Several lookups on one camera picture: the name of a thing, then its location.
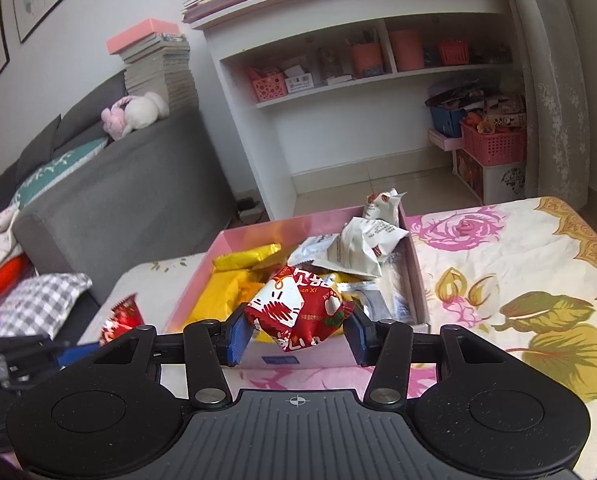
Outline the orange yellow pastry packet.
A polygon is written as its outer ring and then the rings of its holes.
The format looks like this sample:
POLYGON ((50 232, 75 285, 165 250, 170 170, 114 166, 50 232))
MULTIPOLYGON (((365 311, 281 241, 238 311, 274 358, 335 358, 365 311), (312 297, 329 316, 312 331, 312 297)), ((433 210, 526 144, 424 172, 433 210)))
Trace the orange yellow pastry packet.
POLYGON ((186 323, 209 318, 224 322, 240 304, 247 304, 262 290, 270 275, 269 271, 246 269, 214 272, 186 323))

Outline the small yellow snack packet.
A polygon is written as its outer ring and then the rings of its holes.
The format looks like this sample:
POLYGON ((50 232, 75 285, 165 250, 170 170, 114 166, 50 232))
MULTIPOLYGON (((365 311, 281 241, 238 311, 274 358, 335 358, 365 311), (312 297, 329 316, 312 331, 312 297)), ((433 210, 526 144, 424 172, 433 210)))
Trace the small yellow snack packet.
POLYGON ((280 252, 281 249, 281 244, 272 243, 242 250, 242 252, 230 252, 230 254, 215 258, 213 266, 219 272, 249 269, 255 266, 255 264, 280 252))

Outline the red white snack packet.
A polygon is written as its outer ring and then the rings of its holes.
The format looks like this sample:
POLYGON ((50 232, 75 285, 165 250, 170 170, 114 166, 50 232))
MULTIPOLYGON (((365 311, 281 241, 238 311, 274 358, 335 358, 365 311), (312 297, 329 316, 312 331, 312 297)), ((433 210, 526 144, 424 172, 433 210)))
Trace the red white snack packet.
POLYGON ((309 271, 285 266, 246 305, 245 318, 284 352, 322 344, 353 314, 355 303, 309 271))

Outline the white printed snack packet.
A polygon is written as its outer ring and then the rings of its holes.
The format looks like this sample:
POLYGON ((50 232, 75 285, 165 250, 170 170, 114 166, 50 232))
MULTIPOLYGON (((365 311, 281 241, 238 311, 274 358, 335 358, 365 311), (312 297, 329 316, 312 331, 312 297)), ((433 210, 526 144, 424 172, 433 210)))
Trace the white printed snack packet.
POLYGON ((380 278, 381 264, 408 235, 407 230, 381 219, 353 217, 312 264, 364 278, 380 278))

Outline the white monkey biscuit packet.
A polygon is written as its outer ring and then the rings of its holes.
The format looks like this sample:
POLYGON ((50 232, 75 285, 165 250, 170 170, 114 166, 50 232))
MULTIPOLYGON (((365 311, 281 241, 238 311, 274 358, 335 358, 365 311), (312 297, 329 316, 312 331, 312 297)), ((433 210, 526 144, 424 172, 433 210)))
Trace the white monkey biscuit packet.
POLYGON ((289 266, 313 261, 323 257, 330 246, 338 239, 337 233, 309 236, 299 244, 288 258, 289 266))

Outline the white green snack packet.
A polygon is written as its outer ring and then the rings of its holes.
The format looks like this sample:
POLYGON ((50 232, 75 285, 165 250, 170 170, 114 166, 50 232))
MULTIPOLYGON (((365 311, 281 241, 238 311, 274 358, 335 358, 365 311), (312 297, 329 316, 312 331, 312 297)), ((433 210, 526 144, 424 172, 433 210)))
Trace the white green snack packet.
POLYGON ((368 220, 383 220, 393 226, 400 226, 399 207, 405 193, 396 188, 367 196, 363 206, 362 217, 368 220))

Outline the checkered grey cushion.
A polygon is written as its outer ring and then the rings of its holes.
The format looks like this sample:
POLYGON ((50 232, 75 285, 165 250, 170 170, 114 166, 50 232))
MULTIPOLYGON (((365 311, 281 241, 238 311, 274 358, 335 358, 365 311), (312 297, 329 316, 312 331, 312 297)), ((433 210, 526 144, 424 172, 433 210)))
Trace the checkered grey cushion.
POLYGON ((44 335, 53 339, 92 279, 83 273, 26 278, 0 302, 0 338, 44 335))

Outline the red snack packet left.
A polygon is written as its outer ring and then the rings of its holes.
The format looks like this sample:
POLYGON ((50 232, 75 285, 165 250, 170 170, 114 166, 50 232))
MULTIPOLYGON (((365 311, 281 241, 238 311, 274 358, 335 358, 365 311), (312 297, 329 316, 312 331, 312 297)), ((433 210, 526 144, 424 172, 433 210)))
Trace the red snack packet left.
POLYGON ((100 333, 100 345, 108 344, 144 324, 143 316, 132 294, 112 307, 110 315, 104 321, 100 333))

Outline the floral tablecloth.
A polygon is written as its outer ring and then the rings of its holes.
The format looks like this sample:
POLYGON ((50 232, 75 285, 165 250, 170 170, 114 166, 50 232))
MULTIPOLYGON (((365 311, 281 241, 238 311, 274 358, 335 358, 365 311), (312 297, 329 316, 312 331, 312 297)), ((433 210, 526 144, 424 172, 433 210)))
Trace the floral tablecloth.
MULTIPOLYGON (((207 252, 142 263, 118 280, 82 341, 98 341, 112 307, 129 297, 160 332, 181 330, 216 257, 291 247, 339 231, 356 214, 338 209, 225 231, 207 252)), ((577 474, 597 479, 597 233, 555 197, 432 212, 405 219, 405 227, 417 253, 424 327, 474 330, 574 391, 591 416, 577 474)))

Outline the grey sofa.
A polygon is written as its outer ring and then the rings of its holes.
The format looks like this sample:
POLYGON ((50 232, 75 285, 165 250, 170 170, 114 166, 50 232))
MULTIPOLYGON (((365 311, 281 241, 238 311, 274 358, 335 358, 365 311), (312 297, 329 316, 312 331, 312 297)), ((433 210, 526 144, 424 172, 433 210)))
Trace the grey sofa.
POLYGON ((14 235, 40 273, 85 273, 92 286, 59 330, 75 342, 117 280, 140 263, 204 252, 236 199, 194 106, 118 141, 24 206, 14 235))

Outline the white storage box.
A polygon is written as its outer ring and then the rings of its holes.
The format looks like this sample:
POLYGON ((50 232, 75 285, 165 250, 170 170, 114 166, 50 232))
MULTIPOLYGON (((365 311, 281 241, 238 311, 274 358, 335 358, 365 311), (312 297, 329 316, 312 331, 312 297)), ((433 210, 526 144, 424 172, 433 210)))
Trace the white storage box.
POLYGON ((453 173, 471 190, 482 205, 513 202, 526 197, 523 162, 483 166, 464 150, 454 151, 452 162, 453 173))

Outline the red plastic basket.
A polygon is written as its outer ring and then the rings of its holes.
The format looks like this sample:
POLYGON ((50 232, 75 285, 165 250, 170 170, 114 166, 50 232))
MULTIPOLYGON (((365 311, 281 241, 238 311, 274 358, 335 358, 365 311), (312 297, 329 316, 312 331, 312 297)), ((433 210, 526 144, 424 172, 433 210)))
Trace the red plastic basket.
POLYGON ((526 132, 480 133, 464 120, 460 122, 463 150, 481 166, 500 166, 523 162, 526 158, 526 132))

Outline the pink white plush toy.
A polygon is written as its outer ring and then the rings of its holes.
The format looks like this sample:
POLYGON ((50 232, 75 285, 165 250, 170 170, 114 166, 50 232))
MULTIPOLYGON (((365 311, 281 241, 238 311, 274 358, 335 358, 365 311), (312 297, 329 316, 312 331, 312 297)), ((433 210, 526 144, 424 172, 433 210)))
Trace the pink white plush toy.
POLYGON ((132 131, 148 128, 168 116, 167 102, 151 91, 144 96, 124 96, 101 112, 103 130, 114 141, 123 139, 132 131))

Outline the orange pen holder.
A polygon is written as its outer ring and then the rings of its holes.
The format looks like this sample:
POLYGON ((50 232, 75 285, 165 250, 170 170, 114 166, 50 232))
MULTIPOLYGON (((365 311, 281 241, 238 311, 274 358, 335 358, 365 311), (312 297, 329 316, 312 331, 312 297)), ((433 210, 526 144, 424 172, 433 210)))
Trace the orange pen holder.
POLYGON ((378 42, 355 44, 350 48, 353 69, 358 78, 384 74, 382 49, 378 42))

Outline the stack of books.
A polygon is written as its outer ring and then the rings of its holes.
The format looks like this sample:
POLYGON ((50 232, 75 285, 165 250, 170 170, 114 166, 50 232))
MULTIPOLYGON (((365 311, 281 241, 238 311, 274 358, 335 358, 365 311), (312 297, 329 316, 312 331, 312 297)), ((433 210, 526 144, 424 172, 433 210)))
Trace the stack of books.
POLYGON ((148 18, 108 39, 106 49, 124 63, 128 96, 154 92, 169 110, 199 107, 190 44, 177 24, 148 18))

